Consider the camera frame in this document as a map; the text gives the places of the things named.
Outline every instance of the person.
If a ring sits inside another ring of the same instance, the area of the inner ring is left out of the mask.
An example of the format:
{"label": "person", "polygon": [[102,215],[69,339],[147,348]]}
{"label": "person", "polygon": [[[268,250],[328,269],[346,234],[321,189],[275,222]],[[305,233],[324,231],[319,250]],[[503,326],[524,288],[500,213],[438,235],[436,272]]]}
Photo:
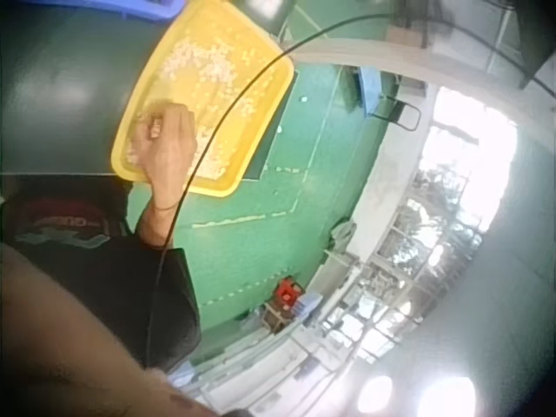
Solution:
{"label": "person", "polygon": [[115,179],[27,178],[2,206],[2,415],[217,415],[163,372],[200,337],[182,249],[167,253],[156,285],[195,154],[194,115],[156,105],[132,140],[152,188],[135,233],[129,185]]}
{"label": "person", "polygon": [[0,260],[3,416],[217,416],[160,371],[143,370],[73,294],[13,248],[3,244]]}
{"label": "person", "polygon": [[[151,136],[155,124],[158,137]],[[28,177],[4,196],[2,241],[75,296],[142,367],[168,372],[200,340],[183,249],[168,250],[156,283],[195,154],[194,115],[159,103],[137,120],[131,139],[152,190],[135,233],[126,222],[128,183]]]}

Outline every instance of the black shirt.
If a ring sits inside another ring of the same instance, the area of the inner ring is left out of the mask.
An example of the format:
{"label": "black shirt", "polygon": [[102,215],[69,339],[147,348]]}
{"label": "black shirt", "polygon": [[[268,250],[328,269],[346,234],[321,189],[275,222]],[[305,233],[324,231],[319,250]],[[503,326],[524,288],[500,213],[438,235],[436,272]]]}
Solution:
{"label": "black shirt", "polygon": [[[199,314],[185,254],[131,233],[127,190],[111,179],[27,181],[2,206],[4,242],[70,291],[144,367],[168,371],[197,346]],[[147,363],[147,327],[153,320]]]}

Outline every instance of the bracelet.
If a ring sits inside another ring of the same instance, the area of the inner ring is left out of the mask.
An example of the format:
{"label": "bracelet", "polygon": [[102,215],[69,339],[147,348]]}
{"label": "bracelet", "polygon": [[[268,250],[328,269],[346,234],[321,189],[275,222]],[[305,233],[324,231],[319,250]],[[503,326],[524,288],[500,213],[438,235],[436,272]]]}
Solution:
{"label": "bracelet", "polygon": [[154,201],[152,201],[152,203],[153,203],[153,209],[155,209],[156,211],[170,211],[170,210],[172,210],[172,209],[175,209],[175,208],[180,204],[180,201],[178,200],[176,204],[172,204],[171,206],[169,206],[169,207],[167,207],[167,208],[160,208],[160,207],[157,207],[157,206],[155,205],[155,202],[154,202]]}

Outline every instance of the red object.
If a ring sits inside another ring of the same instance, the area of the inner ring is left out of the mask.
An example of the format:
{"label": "red object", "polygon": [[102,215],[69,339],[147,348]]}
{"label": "red object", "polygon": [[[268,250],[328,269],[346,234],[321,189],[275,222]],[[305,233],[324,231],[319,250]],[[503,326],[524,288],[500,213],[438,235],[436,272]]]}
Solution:
{"label": "red object", "polygon": [[303,288],[291,277],[281,280],[275,290],[275,298],[282,304],[290,307],[294,306],[295,302],[302,294]]}

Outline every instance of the green floor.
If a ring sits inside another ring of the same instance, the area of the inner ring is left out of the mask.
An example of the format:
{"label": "green floor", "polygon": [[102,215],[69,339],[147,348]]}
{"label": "green floor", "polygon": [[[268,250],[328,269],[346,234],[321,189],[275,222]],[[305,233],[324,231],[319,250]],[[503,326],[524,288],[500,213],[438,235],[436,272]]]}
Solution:
{"label": "green floor", "polygon": [[[320,26],[377,7],[341,3],[299,5]],[[299,10],[288,24],[294,39],[314,32]],[[352,28],[351,36],[360,30],[381,39],[385,28],[386,22],[376,22]],[[228,198],[189,195],[182,210],[175,244],[185,247],[205,331],[260,305],[284,275],[309,282],[329,230],[351,215],[386,131],[384,122],[363,118],[351,69],[296,68],[299,77],[261,180],[242,182]],[[393,78],[383,76],[383,84],[389,91]],[[134,188],[130,224],[148,198],[146,188]]]}

